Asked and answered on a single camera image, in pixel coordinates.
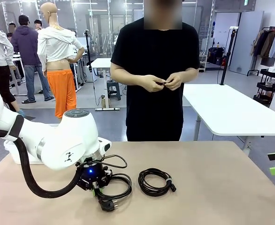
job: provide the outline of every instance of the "black pole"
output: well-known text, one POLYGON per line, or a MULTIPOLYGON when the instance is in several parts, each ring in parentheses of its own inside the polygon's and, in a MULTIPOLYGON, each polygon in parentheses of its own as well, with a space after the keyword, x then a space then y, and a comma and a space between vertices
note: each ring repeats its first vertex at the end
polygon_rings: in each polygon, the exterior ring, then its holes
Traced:
POLYGON ((84 34, 86 37, 87 56, 89 58, 89 71, 92 72, 91 61, 90 61, 90 52, 89 52, 89 38, 88 38, 89 35, 88 35, 87 31, 88 30, 85 30, 84 34))
POLYGON ((228 64, 229 64, 229 58, 230 58, 230 55, 231 55, 231 48, 232 48, 232 45, 233 45, 233 40, 234 40, 235 34, 236 34, 236 30, 233 30, 232 34, 231 34, 231 40, 230 40, 228 52, 227 52, 225 67, 223 69, 223 76, 222 76, 222 80, 221 80, 221 83, 220 83, 221 85, 223 85, 223 82, 225 81, 225 76, 226 76, 227 67, 228 67, 228 64))

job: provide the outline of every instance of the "white crop top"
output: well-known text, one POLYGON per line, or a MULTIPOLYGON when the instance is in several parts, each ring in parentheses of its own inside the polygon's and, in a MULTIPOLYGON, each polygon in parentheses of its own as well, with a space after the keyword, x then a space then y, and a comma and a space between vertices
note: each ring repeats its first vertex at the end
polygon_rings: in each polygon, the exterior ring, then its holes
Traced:
POLYGON ((42 63, 43 71, 46 70, 46 61, 59 61, 74 55, 72 45, 75 45, 78 49, 83 48, 70 30, 57 30, 53 27, 39 30, 37 54, 42 63))

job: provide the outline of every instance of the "clothes rack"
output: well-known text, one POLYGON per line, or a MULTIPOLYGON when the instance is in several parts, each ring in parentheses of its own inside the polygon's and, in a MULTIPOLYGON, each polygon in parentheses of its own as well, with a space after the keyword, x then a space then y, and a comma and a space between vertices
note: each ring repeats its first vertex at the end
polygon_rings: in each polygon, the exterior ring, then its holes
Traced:
MULTIPOLYGON (((271 31, 271 30, 275 30, 275 27, 274 26, 270 26, 270 27, 263 27, 262 28, 262 30, 264 30, 264 29, 268 29, 269 31, 271 31)), ((249 71, 248 71, 248 73, 247 73, 247 75, 246 76, 249 76, 249 74, 250 74, 250 72, 256 72, 257 73, 257 76, 259 75, 259 73, 260 73, 260 70, 258 70, 258 69, 255 69, 255 67, 256 67, 256 63, 257 63, 257 56, 255 56, 256 57, 256 59, 255 59, 255 63, 254 63, 254 66, 253 66, 253 68, 254 69, 250 69, 249 71)))

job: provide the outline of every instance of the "black t-shirt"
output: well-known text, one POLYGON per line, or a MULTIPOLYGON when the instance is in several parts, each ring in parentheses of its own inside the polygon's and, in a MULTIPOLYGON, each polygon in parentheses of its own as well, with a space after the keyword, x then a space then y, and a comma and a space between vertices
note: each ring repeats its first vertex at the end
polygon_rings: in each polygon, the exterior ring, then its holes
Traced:
MULTIPOLYGON (((181 30, 145 30, 142 18, 120 30, 111 62, 133 75, 166 80, 172 73, 200 67, 199 37, 186 23, 181 30)), ((182 84, 175 91, 164 87, 148 92, 140 86, 128 86, 126 125, 182 126, 183 88, 182 84)))

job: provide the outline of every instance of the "robot logo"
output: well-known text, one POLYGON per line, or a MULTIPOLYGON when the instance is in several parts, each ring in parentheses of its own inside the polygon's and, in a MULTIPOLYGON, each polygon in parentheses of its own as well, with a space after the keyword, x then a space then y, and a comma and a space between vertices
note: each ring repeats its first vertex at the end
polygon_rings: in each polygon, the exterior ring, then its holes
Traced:
POLYGON ((65 160, 64 162, 66 162, 66 161, 72 161, 71 155, 73 155, 73 153, 68 152, 66 155, 67 155, 67 160, 65 160))

